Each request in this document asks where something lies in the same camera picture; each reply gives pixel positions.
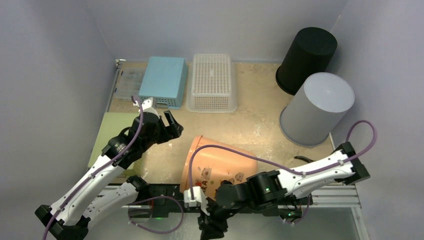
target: perforated basket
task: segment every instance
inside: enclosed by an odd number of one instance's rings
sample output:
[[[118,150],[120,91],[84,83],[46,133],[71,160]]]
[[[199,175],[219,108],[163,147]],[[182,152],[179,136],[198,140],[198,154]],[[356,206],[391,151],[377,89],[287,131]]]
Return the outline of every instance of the perforated basket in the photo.
[[[228,54],[194,55],[187,109],[196,113],[232,113],[237,109],[236,69]]]

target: cylindrical bin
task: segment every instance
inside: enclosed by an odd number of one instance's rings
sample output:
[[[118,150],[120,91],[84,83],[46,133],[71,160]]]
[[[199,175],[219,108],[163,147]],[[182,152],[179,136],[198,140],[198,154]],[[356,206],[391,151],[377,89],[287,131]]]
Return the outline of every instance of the cylindrical bin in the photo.
[[[354,91],[343,78],[312,74],[281,112],[281,130],[295,144],[314,147],[326,140],[354,102]]]
[[[295,95],[307,77],[326,70],[336,48],[337,40],[328,31],[318,27],[300,30],[275,74],[278,86]]]
[[[189,186],[189,162],[193,152],[204,145],[219,145],[227,147],[244,154],[255,156],[253,153],[234,147],[219,141],[215,141],[203,136],[197,136],[190,147],[184,169],[182,170],[181,183],[179,191],[184,193]],[[205,195],[215,200],[215,192],[224,180],[233,184],[246,182],[246,178],[257,173],[258,163],[248,157],[244,157],[233,152],[216,148],[207,147],[200,150],[194,157],[192,167],[193,185],[200,186]]]

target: orange bucket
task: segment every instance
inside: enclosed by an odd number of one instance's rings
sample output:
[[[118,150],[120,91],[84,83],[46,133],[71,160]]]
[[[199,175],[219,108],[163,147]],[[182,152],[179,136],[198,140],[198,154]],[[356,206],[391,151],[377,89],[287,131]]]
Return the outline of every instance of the orange bucket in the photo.
[[[184,169],[182,170],[181,183],[179,185],[181,193],[190,188],[189,162],[193,152],[201,146],[210,144],[255,156],[253,153],[238,147],[215,141],[202,135],[197,136],[191,144]],[[196,154],[192,167],[193,185],[200,186],[207,197],[215,200],[216,189],[220,187],[222,181],[227,180],[233,184],[246,182],[246,178],[257,173],[258,162],[224,149],[207,147]]]

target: black cable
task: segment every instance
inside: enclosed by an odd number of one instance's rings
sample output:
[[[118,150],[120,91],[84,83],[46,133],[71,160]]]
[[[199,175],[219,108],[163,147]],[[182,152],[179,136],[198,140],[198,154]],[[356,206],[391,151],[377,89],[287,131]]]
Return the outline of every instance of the black cable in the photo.
[[[126,128],[124,128],[124,129],[122,129],[122,131],[120,131],[119,135],[124,134],[124,133],[125,133],[126,131],[128,131],[130,128],[131,128],[131,127],[129,126],[129,127],[126,127]]]
[[[314,160],[312,160],[310,158],[307,158],[305,156],[294,156],[294,159],[302,160],[302,161],[304,161],[304,162],[306,162],[308,164],[315,162]]]
[[[294,210],[293,210],[293,209],[290,209],[290,207],[289,207],[287,204],[285,205],[285,207],[286,207],[288,210],[292,211],[292,212],[295,212],[295,211],[298,209],[298,207],[297,207],[297,206],[294,206]]]

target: black trash can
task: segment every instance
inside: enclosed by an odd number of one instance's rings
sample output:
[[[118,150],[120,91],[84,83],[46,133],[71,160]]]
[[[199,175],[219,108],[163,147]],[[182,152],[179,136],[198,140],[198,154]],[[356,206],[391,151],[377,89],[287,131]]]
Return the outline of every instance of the black trash can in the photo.
[[[278,86],[295,95],[312,74],[324,72],[337,48],[336,38],[318,27],[306,27],[294,37],[275,78]]]

